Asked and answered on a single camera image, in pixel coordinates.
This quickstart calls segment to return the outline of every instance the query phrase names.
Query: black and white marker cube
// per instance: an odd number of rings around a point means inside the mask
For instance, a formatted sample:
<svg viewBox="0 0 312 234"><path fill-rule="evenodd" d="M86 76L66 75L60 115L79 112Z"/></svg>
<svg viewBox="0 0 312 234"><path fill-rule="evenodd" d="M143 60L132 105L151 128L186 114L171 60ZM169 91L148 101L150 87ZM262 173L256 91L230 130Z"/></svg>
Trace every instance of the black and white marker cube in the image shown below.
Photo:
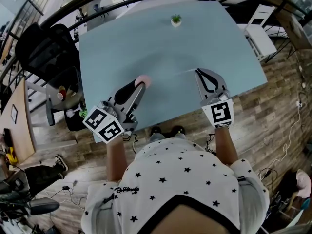
<svg viewBox="0 0 312 234"><path fill-rule="evenodd" d="M214 128L232 125L234 122L232 99L206 105L202 109Z"/></svg>
<svg viewBox="0 0 312 234"><path fill-rule="evenodd" d="M106 144L124 132L116 117L96 106L88 113L83 124Z"/></svg>

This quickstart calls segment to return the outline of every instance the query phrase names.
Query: person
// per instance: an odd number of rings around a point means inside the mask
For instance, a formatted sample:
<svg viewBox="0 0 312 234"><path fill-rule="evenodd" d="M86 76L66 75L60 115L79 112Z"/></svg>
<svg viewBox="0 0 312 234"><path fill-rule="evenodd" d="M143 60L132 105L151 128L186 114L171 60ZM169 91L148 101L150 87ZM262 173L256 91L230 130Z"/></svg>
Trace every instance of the person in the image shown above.
<svg viewBox="0 0 312 234"><path fill-rule="evenodd" d="M86 234L254 234L269 207L268 190L246 159L238 159L227 127L215 130L216 156L175 127L127 166L122 138L107 144L107 182L88 188Z"/></svg>
<svg viewBox="0 0 312 234"><path fill-rule="evenodd" d="M5 155L0 155L0 184L6 182L14 173L10 171L5 163ZM55 166L34 166L24 170L29 186L29 196L33 198L37 193L41 192L48 186L52 185L58 179L64 179L63 173L68 171L68 166L60 155L55 156ZM1 199L9 200L6 194L0 194Z"/></svg>
<svg viewBox="0 0 312 234"><path fill-rule="evenodd" d="M296 173L292 173L291 176L292 178L288 181L288 188L291 188L290 185L294 184L294 186L292 186L294 190L286 208L286 212L290 211L296 198L305 199L310 197L311 194L311 180L308 174L299 169Z"/></svg>

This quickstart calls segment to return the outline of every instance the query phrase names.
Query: yellow object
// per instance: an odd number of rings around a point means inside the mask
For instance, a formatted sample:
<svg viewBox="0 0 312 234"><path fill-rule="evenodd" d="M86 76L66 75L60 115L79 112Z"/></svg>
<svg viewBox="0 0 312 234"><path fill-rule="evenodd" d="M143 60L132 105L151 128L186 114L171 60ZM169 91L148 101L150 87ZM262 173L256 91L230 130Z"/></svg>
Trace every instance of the yellow object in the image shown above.
<svg viewBox="0 0 312 234"><path fill-rule="evenodd" d="M18 159L16 158L13 147L9 147L9 153L6 154L6 157L8 158L11 165L17 164Z"/></svg>

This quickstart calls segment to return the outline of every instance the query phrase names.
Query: wooden floor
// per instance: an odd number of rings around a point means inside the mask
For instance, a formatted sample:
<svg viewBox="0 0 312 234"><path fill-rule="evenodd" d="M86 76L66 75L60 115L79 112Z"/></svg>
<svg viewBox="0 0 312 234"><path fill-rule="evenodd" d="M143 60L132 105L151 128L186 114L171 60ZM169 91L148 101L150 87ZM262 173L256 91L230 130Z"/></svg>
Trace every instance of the wooden floor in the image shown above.
<svg viewBox="0 0 312 234"><path fill-rule="evenodd" d="M268 83L254 88L234 97L234 118L235 124L230 127L232 139L240 157L250 161L256 172L268 167L275 159L281 159L285 154L283 146L288 142L290 127L298 120L296 88L299 82L302 82L302 76L299 71L299 63L304 71L309 73L312 51L299 51L286 59L288 49L278 54L268 64L262 65L268 79ZM273 189L279 184L282 176L288 169L304 169L310 172L310 162L302 153L312 133L311 117L311 89L309 76L305 75L307 88L302 89L298 85L298 92L303 102L303 108L300 109L301 120L292 128L291 145L288 154L282 163L276 163L273 168L278 171L278 178L273 183ZM46 120L45 107L38 109L32 115L34 123ZM55 192L61 190L62 186L73 187L75 193L72 200L76 203L83 196L86 196L87 188L93 183L102 183L106 179L106 148L103 143L95 144L91 133L88 130L79 132L69 132L65 121L60 115L56 118L55 127L37 128L35 135L39 137L42 143L48 141L71 140L74 137L78 144L68 148L58 150L42 151L35 153L29 158L22 167L43 164L52 165L54 155L61 154L68 162L70 172L64 180L59 180L39 197L52 196ZM187 138L206 147L208 134L214 132L214 129L208 123L201 110L189 113L184 116L161 123L160 127L164 132L169 131L174 125L182 125L187 132ZM136 132L138 143L135 147L139 149L148 141L149 129ZM132 140L125 142L127 149L128 162L132 162L135 157L132 151ZM210 149L215 149L215 142L209 145ZM271 176L263 180L264 184L271 182ZM77 234L80 229L80 218L83 210L72 204L68 200L70 197L63 192L53 197L61 203L61 207L49 214L31 217L31 223L39 223L47 230L53 223L62 233ZM85 199L81 201L81 207L84 207Z"/></svg>

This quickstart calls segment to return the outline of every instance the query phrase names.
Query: black star print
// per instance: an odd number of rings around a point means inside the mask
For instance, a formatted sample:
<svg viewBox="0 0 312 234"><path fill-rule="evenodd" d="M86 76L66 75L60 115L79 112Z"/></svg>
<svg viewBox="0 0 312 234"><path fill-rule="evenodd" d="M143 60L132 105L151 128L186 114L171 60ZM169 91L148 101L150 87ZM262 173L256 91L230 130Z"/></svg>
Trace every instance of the black star print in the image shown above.
<svg viewBox="0 0 312 234"><path fill-rule="evenodd" d="M214 206L217 206L217 207L218 207L218 205L219 205L220 203L219 203L218 200L217 200L217 201L213 201L213 204L214 204Z"/></svg>
<svg viewBox="0 0 312 234"><path fill-rule="evenodd" d="M133 222L137 221L137 216L131 216L130 221L133 221Z"/></svg>

